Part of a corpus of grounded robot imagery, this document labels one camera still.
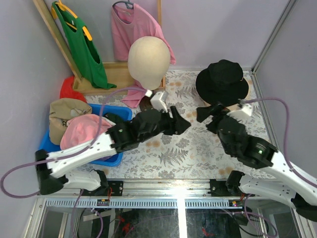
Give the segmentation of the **beige straw hat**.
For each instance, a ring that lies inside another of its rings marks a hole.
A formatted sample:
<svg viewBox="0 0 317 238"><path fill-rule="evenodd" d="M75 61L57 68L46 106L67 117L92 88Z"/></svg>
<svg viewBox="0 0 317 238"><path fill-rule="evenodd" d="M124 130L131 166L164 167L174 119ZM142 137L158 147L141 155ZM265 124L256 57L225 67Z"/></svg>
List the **beige straw hat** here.
<svg viewBox="0 0 317 238"><path fill-rule="evenodd" d="M238 104L240 99L245 99L249 94L249 89L246 90L228 90L225 92L214 92L203 90L198 92L201 99L206 105L216 105L221 103L223 106L231 109Z"/></svg>

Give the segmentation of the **black bucket hat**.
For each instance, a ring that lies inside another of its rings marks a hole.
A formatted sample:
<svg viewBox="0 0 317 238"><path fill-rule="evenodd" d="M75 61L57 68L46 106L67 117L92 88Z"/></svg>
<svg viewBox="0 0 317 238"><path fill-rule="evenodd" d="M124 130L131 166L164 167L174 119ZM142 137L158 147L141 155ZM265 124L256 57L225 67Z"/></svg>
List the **black bucket hat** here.
<svg viewBox="0 0 317 238"><path fill-rule="evenodd" d="M203 90L225 92L247 88L249 89L249 84L244 78L240 64L226 59L211 63L196 78L197 93Z"/></svg>

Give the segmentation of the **pink bucket hat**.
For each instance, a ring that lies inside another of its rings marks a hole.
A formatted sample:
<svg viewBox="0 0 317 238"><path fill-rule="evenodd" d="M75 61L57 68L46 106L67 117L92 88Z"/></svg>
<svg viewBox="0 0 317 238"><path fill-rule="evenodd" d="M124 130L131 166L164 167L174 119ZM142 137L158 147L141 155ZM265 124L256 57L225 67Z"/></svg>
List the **pink bucket hat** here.
<svg viewBox="0 0 317 238"><path fill-rule="evenodd" d="M88 114L75 117L67 122L67 129L61 139L61 150L69 149L87 141L93 140L96 135L106 132L115 125L111 120L102 117L101 128L99 128L100 117Z"/></svg>

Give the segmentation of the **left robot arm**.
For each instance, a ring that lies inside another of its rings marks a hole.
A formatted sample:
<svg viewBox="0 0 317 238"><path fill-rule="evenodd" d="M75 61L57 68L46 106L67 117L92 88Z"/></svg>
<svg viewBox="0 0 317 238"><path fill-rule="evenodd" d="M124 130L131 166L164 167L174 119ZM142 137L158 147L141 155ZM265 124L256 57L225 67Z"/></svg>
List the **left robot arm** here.
<svg viewBox="0 0 317 238"><path fill-rule="evenodd" d="M38 150L35 159L39 193L49 195L63 188L77 188L104 195L108 191L108 183L103 173L75 169L103 157L133 150L160 133L181 135L190 126L190 122L179 114L175 106L169 112L151 109L136 114L132 120L116 124L96 139L69 149L55 152Z"/></svg>

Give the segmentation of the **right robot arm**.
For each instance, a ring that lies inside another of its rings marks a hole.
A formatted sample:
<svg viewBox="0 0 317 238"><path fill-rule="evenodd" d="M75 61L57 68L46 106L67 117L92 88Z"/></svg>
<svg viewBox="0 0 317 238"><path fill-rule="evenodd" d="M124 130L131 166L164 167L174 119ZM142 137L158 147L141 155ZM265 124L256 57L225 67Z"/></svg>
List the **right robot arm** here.
<svg viewBox="0 0 317 238"><path fill-rule="evenodd" d="M267 197L295 209L308 220L317 220L317 189L313 186L317 179L288 162L274 145L247 133L241 121L252 115L251 105L242 104L231 111L217 104L198 108L197 113L198 121L212 116L207 129L219 137L227 155L280 181L279 184L270 183L233 171L226 183L230 195L245 193Z"/></svg>

